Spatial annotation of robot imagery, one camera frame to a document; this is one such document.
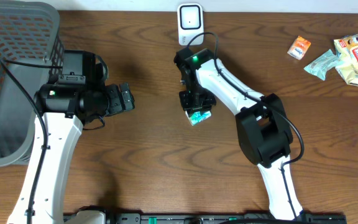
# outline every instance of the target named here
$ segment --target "wood grain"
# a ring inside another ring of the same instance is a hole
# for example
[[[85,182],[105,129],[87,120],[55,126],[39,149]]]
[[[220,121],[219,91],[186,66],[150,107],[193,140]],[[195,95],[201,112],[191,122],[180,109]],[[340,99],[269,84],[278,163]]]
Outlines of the wood grain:
[[[108,83],[129,82],[136,109],[84,132],[65,194],[65,212],[104,205],[145,213],[243,213],[268,210],[256,166],[241,153],[235,121],[221,102],[191,127],[180,107],[180,72],[173,64],[177,15],[171,12],[60,12],[67,49],[100,54]],[[358,34],[358,15],[205,13],[219,35],[219,58],[251,88],[276,93],[301,131],[306,152],[291,167],[302,206],[343,212],[358,223],[358,87],[335,70],[320,79],[303,67],[333,39]],[[311,41],[304,59],[287,55],[296,36]],[[203,47],[213,48],[206,37]],[[299,152],[292,145],[293,156]],[[12,212],[26,167],[0,168],[0,223]]]

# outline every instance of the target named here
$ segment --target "black cable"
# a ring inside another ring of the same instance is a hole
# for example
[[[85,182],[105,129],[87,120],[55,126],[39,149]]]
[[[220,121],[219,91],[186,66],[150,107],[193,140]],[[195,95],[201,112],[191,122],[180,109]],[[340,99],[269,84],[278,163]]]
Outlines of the black cable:
[[[305,224],[305,222],[294,221],[294,220],[269,220],[264,218],[246,218],[243,220],[230,220],[221,222],[220,224],[247,224],[247,223],[258,223],[258,224]]]
[[[34,103],[34,100],[31,98],[29,93],[23,88],[23,86],[19,83],[19,81],[17,81],[15,76],[13,76],[13,74],[11,73],[11,71],[9,71],[9,69],[5,66],[5,64],[3,62],[0,63],[6,74],[16,84],[16,86],[20,89],[20,91],[23,93],[23,95],[27,98],[27,100],[33,107],[35,114],[38,116],[38,119],[40,120],[42,133],[44,135],[44,143],[42,144],[41,147],[42,152],[37,166],[37,171],[35,172],[34,181],[32,183],[30,197],[29,197],[29,207],[27,209],[27,224],[31,224],[32,213],[33,213],[32,205],[34,203],[35,190],[37,189],[37,184],[40,177],[42,164],[44,163],[45,153],[47,152],[47,148],[48,148],[48,133],[47,133],[47,128],[45,126],[45,122],[43,121],[42,116],[37,108],[37,105],[35,105]]]
[[[17,62],[17,61],[6,60],[6,59],[4,59],[4,61],[5,61],[6,63],[13,63],[13,64],[16,64],[16,65],[23,65],[23,66],[34,67],[34,68],[56,68],[56,69],[61,69],[61,68],[63,68],[63,66],[34,65],[34,64],[30,64],[30,63],[23,63],[23,62]]]
[[[291,164],[291,163],[293,163],[293,162],[296,162],[296,161],[298,161],[298,160],[300,160],[300,159],[302,158],[303,153],[305,152],[305,145],[304,145],[304,143],[303,143],[302,136],[301,136],[299,130],[295,127],[295,125],[294,125],[278,108],[276,108],[276,107],[274,107],[274,106],[271,106],[271,105],[268,105],[268,104],[264,103],[263,101],[260,101],[260,100],[254,98],[254,97],[249,96],[248,93],[244,92],[244,91],[243,91],[241,88],[239,88],[237,85],[233,84],[233,82],[230,81],[225,75],[223,75],[223,73],[221,72],[221,69],[219,69],[218,63],[217,63],[217,58],[218,58],[218,57],[217,57],[217,52],[218,52],[218,44],[219,44],[218,35],[216,35],[216,34],[213,33],[213,32],[203,32],[203,33],[197,34],[197,35],[194,36],[194,37],[192,38],[192,40],[187,44],[187,47],[189,47],[190,44],[191,44],[197,37],[199,37],[199,36],[201,36],[201,35],[205,35],[205,34],[211,34],[211,35],[214,35],[214,36],[215,36],[214,64],[215,64],[215,69],[218,71],[218,74],[219,74],[220,76],[222,76],[222,78],[223,78],[225,81],[227,81],[228,84],[230,84],[230,86],[232,86],[234,89],[236,89],[239,93],[243,94],[244,97],[246,97],[246,98],[248,98],[248,99],[250,99],[250,100],[252,100],[252,101],[254,101],[254,102],[256,102],[256,103],[258,103],[258,104],[260,104],[260,105],[262,105],[262,106],[264,106],[264,107],[266,107],[268,110],[271,110],[271,111],[276,112],[281,118],[283,118],[283,119],[290,125],[290,127],[292,128],[292,130],[294,130],[296,136],[297,136],[298,139],[299,139],[299,143],[300,143],[300,146],[301,146],[301,151],[300,151],[299,155],[298,155],[296,158],[294,158],[294,159],[292,159],[292,160],[290,160],[290,161],[283,162],[283,163],[281,164],[281,168],[280,168],[281,173],[282,173],[282,175],[283,175],[285,190],[287,191],[288,203],[290,204],[291,209],[292,209],[292,212],[293,212],[293,215],[294,215],[294,217],[295,217],[295,219],[296,219],[296,212],[295,212],[295,209],[294,209],[293,204],[292,204],[292,201],[291,201],[291,196],[290,196],[290,191],[289,191],[289,189],[288,189],[287,179],[285,178],[284,166],[287,165],[287,164]]]

